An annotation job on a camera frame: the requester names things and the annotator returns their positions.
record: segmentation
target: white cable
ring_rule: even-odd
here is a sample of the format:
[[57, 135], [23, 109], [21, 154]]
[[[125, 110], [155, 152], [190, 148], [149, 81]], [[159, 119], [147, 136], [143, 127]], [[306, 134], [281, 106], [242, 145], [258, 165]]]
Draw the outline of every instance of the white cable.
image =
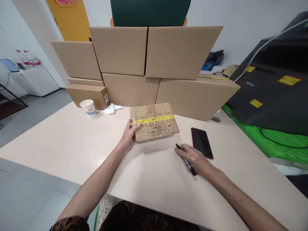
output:
[[308, 19], [305, 19], [305, 20], [303, 20], [303, 21], [301, 21], [301, 22], [295, 24], [294, 26], [292, 26], [292, 27], [286, 29], [285, 31], [281, 32], [279, 35], [276, 35], [275, 37], [271, 38], [271, 39], [268, 40], [266, 43], [264, 43], [264, 44], [256, 51], [256, 53], [252, 56], [252, 58], [250, 59], [248, 65], [247, 65], [247, 67], [244, 69], [244, 72], [243, 72], [236, 80], [234, 80], [234, 82], [236, 82], [239, 78], [241, 78], [241, 77], [245, 74], [246, 69], [247, 69], [248, 67], [250, 67], [250, 64], [251, 64], [252, 60], [254, 59], [254, 57], [257, 55], [257, 53], [258, 53], [263, 47], [265, 47], [269, 42], [273, 41], [273, 40], [274, 40], [275, 38], [277, 38], [278, 36], [282, 35], [283, 33], [285, 33], [285, 32], [287, 32], [287, 31], [293, 29], [294, 27], [296, 27], [296, 26], [298, 26], [299, 24], [302, 24], [303, 22], [306, 22], [306, 21], [308, 21]]

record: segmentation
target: black phone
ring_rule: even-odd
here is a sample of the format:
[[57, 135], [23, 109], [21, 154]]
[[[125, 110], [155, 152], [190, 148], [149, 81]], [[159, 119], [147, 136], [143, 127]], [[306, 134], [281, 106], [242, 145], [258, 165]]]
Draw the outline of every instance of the black phone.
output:
[[214, 159], [206, 131], [192, 128], [192, 143], [206, 158]]

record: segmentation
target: human hand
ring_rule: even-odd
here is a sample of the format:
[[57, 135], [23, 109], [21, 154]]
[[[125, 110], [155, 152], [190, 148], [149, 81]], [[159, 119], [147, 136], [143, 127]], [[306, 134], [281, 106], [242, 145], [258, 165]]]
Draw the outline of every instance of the human hand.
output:
[[183, 150], [175, 148], [174, 151], [188, 160], [198, 175], [209, 179], [217, 170], [199, 150], [187, 144], [182, 144], [181, 148]]
[[127, 121], [126, 127], [123, 132], [123, 136], [119, 142], [119, 145], [123, 149], [124, 152], [130, 150], [132, 148], [132, 140], [135, 132], [140, 128], [141, 123], [136, 123], [131, 127], [131, 120]]

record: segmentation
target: green board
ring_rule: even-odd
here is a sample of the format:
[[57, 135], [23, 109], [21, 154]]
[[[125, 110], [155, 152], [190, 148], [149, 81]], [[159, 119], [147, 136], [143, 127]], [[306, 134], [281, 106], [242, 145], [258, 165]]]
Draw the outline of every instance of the green board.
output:
[[[259, 127], [249, 126], [242, 123], [236, 116], [232, 114], [231, 108], [227, 105], [224, 105], [222, 109], [229, 115], [229, 117], [234, 120], [234, 122], [242, 129], [242, 131], [268, 158], [279, 158], [308, 165], [308, 148], [289, 148], [280, 144], [276, 144], [269, 139], [266, 139], [261, 134]], [[266, 137], [287, 146], [308, 146], [308, 136], [289, 134], [269, 129], [263, 129], [262, 131]]]
[[190, 0], [110, 0], [114, 26], [183, 26]]

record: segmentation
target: forearm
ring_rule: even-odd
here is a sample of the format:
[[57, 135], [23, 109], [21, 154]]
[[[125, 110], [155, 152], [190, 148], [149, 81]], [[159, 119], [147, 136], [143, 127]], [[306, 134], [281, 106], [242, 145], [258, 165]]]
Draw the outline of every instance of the forearm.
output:
[[90, 215], [107, 192], [111, 177], [123, 154], [124, 149], [120, 144], [117, 145], [106, 160], [76, 192], [58, 220], [72, 216], [87, 218]]
[[222, 171], [213, 169], [207, 179], [229, 200], [252, 231], [287, 230], [258, 203], [237, 187]]

